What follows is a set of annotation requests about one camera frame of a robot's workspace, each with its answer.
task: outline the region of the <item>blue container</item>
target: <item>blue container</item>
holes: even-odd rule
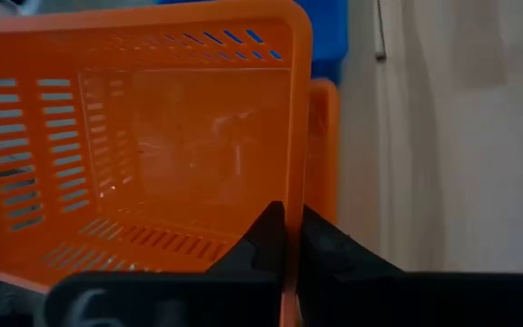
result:
[[[157,0],[157,4],[179,4],[203,0]],[[312,77],[340,82],[342,59],[349,50],[347,0],[295,0],[312,22],[314,45]]]

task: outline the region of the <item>orange plastic basket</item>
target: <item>orange plastic basket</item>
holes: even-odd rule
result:
[[[295,235],[310,63],[284,1],[0,20],[0,279],[204,272],[273,200]]]
[[[310,84],[308,153],[304,202],[324,219],[337,222],[340,100],[327,79]]]

